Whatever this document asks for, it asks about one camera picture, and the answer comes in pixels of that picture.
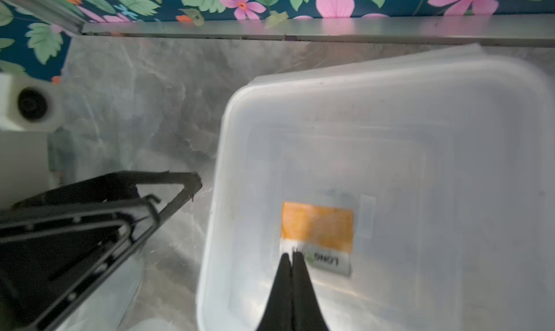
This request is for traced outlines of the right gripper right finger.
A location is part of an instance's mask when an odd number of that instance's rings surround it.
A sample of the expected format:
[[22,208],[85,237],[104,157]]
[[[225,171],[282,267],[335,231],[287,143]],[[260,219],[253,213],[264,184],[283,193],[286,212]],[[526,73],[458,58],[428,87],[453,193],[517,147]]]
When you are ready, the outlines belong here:
[[292,284],[293,329],[328,331],[329,328],[319,308],[305,258],[301,252],[293,253]]

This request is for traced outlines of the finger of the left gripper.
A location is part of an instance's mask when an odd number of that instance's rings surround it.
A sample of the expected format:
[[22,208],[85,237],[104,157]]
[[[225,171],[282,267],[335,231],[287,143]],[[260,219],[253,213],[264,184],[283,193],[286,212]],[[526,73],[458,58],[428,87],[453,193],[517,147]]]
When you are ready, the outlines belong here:
[[183,189],[160,211],[160,222],[165,223],[202,189],[202,179],[196,172],[120,171],[108,173],[83,182],[73,183],[29,197],[12,206],[21,208],[50,205],[88,204],[138,199],[139,185],[177,184]]
[[1,329],[55,330],[160,225],[147,198],[1,213]]

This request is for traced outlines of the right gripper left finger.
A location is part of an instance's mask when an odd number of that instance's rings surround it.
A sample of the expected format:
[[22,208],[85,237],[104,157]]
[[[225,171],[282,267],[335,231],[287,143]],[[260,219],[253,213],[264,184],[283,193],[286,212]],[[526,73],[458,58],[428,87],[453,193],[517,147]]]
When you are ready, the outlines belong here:
[[273,287],[257,331],[293,330],[293,283],[291,260],[280,258]]

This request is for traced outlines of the square clear box lid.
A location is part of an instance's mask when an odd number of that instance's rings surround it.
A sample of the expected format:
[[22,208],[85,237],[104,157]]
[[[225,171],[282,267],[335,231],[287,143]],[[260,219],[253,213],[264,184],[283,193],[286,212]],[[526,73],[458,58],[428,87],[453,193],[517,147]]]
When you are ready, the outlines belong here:
[[254,330],[286,202],[354,212],[331,330],[554,329],[554,78],[478,46],[283,75],[223,116],[201,330]]

